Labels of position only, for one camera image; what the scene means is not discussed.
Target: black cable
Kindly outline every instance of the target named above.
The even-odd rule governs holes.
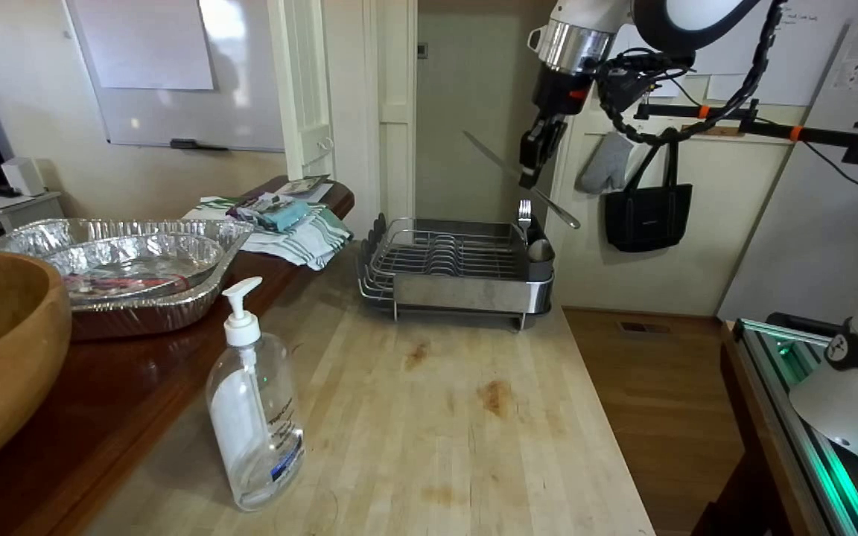
[[[858,177],[853,177],[843,167],[837,167],[829,154],[822,154],[813,143],[806,140],[806,146],[821,154],[821,161],[827,161],[835,173],[841,173],[847,182],[858,183]]]
[[[768,64],[768,51],[774,46],[774,39],[779,39],[779,22],[785,18],[785,2],[786,0],[773,0],[768,2],[764,30],[761,30],[761,40],[754,46],[752,70],[746,73],[743,85],[727,97],[727,103],[719,113],[712,113],[710,118],[692,121],[692,124],[686,124],[679,130],[678,127],[664,127],[663,133],[646,133],[646,130],[637,130],[636,124],[628,124],[619,109],[605,107],[605,101],[603,101],[603,109],[608,113],[608,118],[614,121],[614,127],[619,133],[627,133],[636,143],[646,143],[646,146],[658,146],[658,143],[670,143],[670,140],[684,143],[684,140],[692,140],[695,133],[703,133],[703,130],[716,127],[725,116],[740,109],[757,91],[761,76],[764,76],[764,70]]]
[[[622,63],[628,63],[628,58],[637,58],[637,55],[658,55],[658,51],[654,51],[654,46],[627,46],[627,51],[619,51],[614,58],[608,58],[608,67],[611,64],[619,64],[622,67]],[[646,79],[675,79],[675,76],[684,76],[684,73],[688,73],[692,70],[692,64],[670,64],[675,70],[663,70],[663,73],[655,73],[655,76],[646,76]]]

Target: pump dispenser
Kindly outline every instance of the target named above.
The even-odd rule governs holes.
[[[244,308],[244,298],[260,283],[260,276],[249,276],[225,292],[232,305],[225,322],[228,350],[208,375],[208,413],[240,509],[278,497],[304,459],[286,349]]]
[[[260,322],[252,308],[244,308],[244,298],[260,286],[260,276],[249,276],[231,286],[225,295],[231,299],[231,314],[225,322],[228,346],[244,349],[260,338]]]

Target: disposable foil pan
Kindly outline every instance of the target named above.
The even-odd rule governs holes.
[[[73,299],[174,295],[207,279],[225,246],[207,234],[112,234],[67,246],[49,262]]]
[[[207,276],[185,289],[150,292],[131,298],[73,298],[74,338],[113,338],[167,332],[201,322],[214,302],[222,283],[240,246],[252,234],[249,222],[235,221],[104,221],[104,218],[49,218],[25,222],[0,238],[0,250],[22,255],[53,258],[62,250],[103,238],[126,234],[201,234],[222,244],[222,255]]]

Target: doorway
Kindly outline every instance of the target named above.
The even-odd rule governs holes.
[[[549,21],[552,5],[555,0],[421,0],[418,218],[515,218],[520,176],[485,158],[465,130],[520,167],[541,73],[524,40]]]

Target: dish drying rack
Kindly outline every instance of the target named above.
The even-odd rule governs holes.
[[[473,308],[520,314],[549,311],[555,253],[541,225],[471,221],[380,218],[365,244],[359,289],[369,302]]]

